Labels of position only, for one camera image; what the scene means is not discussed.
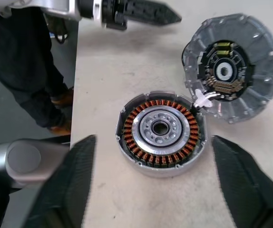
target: white plastic clip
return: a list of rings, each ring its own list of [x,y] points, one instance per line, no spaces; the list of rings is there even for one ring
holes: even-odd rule
[[[202,107],[212,107],[213,106],[213,102],[211,102],[210,100],[208,100],[208,98],[201,92],[200,89],[196,89],[195,90],[195,95],[197,96],[197,100],[195,101],[195,106],[197,105],[199,108]]]

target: white table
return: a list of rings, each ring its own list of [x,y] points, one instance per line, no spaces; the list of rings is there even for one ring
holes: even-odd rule
[[[273,33],[270,0],[168,0],[180,24],[154,28],[129,22],[126,32],[79,25],[72,141],[96,134],[87,228],[234,227],[219,190],[212,147],[187,173],[154,179],[135,171],[115,139],[119,112],[134,96],[157,89],[189,96],[181,53],[208,18],[253,15]],[[259,116],[235,125],[208,117],[210,134],[238,143],[273,179],[273,100]]]

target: copper coil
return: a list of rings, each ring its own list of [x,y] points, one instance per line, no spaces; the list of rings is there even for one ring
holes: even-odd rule
[[[134,142],[133,139],[128,139],[128,140],[126,140],[126,143],[127,143],[127,144],[131,144],[131,143],[133,143],[133,142]]]
[[[151,154],[150,157],[149,157],[149,159],[148,159],[147,164],[148,164],[148,166],[153,167],[153,163],[154,163],[154,157]]]
[[[142,109],[140,107],[136,107],[136,110],[140,113]]]
[[[181,151],[179,151],[178,154],[181,157],[181,159],[183,159],[185,157],[185,155]]]
[[[198,125],[191,125],[189,127],[190,127],[190,129],[198,129]]]
[[[185,148],[187,148],[190,152],[194,150],[194,146],[186,144]]]
[[[156,156],[155,164],[160,164],[160,156]]]
[[[189,124],[196,124],[197,123],[197,120],[191,120],[189,121]]]
[[[137,113],[135,110],[133,110],[133,111],[131,112],[131,114],[134,115],[134,116],[137,116],[138,113]]]
[[[181,151],[187,156],[190,154],[190,151],[185,148],[183,148]]]
[[[125,133],[125,134],[129,134],[129,133],[132,133],[132,131],[131,131],[131,129],[125,129],[125,130],[124,130],[124,133]]]
[[[139,152],[141,149],[139,147],[136,147],[134,149],[132,149],[132,153],[137,153]]]
[[[188,117],[188,116],[191,115],[191,113],[190,113],[190,111],[186,111],[186,112],[183,113],[183,115],[184,115],[185,117]]]
[[[131,128],[132,125],[131,124],[124,124],[124,128]]]
[[[139,153],[137,153],[136,157],[137,158],[141,158],[143,156],[143,151],[140,151]]]
[[[131,139],[132,138],[132,135],[131,134],[124,134],[124,139],[127,140],[127,139]]]
[[[190,139],[195,139],[196,141],[199,139],[198,135],[192,135],[192,134],[189,136],[189,138]]]
[[[191,133],[191,134],[199,134],[199,132],[198,132],[198,131],[195,131],[195,130],[191,130],[190,133]]]
[[[176,107],[177,110],[180,110],[182,108],[182,105],[178,104],[178,106]]]
[[[167,105],[179,110],[188,120],[190,124],[190,136],[187,144],[183,149],[178,151],[172,155],[166,156],[155,156],[146,151],[143,151],[138,145],[135,143],[132,135],[132,124],[135,117],[140,113],[142,110],[155,106],[155,105]],[[178,164],[188,158],[188,156],[192,153],[195,148],[195,145],[199,139],[199,132],[198,132],[198,125],[195,117],[187,110],[187,108],[183,107],[182,105],[171,102],[169,100],[151,100],[147,101],[140,106],[136,107],[129,116],[127,117],[125,124],[124,124],[124,140],[126,141],[128,149],[131,151],[132,155],[142,163],[146,163],[150,167],[156,168],[165,168],[165,167],[173,167],[174,164]]]
[[[133,149],[133,148],[135,148],[137,145],[135,144],[135,143],[132,143],[132,144],[130,144],[130,145],[128,145],[128,147],[129,147],[129,149]]]
[[[165,156],[162,156],[162,164],[167,164]]]
[[[185,107],[182,107],[181,110],[180,110],[180,112],[182,112],[182,113],[184,113],[186,111],[187,111],[187,109]]]
[[[176,103],[176,102],[173,102],[173,103],[171,104],[171,106],[172,106],[173,108],[175,108],[175,107],[176,107],[176,105],[177,105],[177,103]]]
[[[153,163],[153,161],[154,161],[154,156],[151,154],[148,159],[148,162]]]
[[[133,124],[133,120],[126,119],[126,124]]]
[[[193,120],[194,119],[194,116],[193,115],[189,115],[188,117],[187,117],[187,120]]]
[[[197,144],[197,141],[194,141],[194,140],[190,140],[190,139],[189,139],[189,140],[187,141],[187,143],[192,144],[192,145],[195,146],[195,145]]]
[[[134,120],[134,119],[135,119],[135,116],[133,116],[132,114],[130,114],[130,115],[128,116],[128,118]]]
[[[173,159],[170,155],[167,156],[168,163],[173,163]]]
[[[148,153],[145,153],[145,154],[143,155],[143,157],[142,157],[142,160],[146,161],[148,157],[149,157],[149,154],[148,154]]]
[[[174,154],[174,158],[176,163],[180,161],[179,157],[176,154]]]

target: dark pants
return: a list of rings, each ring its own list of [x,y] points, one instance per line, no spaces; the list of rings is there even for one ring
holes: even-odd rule
[[[0,20],[0,82],[41,127],[62,125],[65,119],[50,100],[68,89],[50,49],[40,9],[14,9]]]

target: robotic arm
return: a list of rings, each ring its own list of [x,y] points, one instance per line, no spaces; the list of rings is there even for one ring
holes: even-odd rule
[[[25,7],[40,7],[67,19],[93,19],[117,30],[126,30],[128,19],[156,26],[182,20],[166,4],[147,0],[0,0],[0,15],[10,17],[11,8]]]

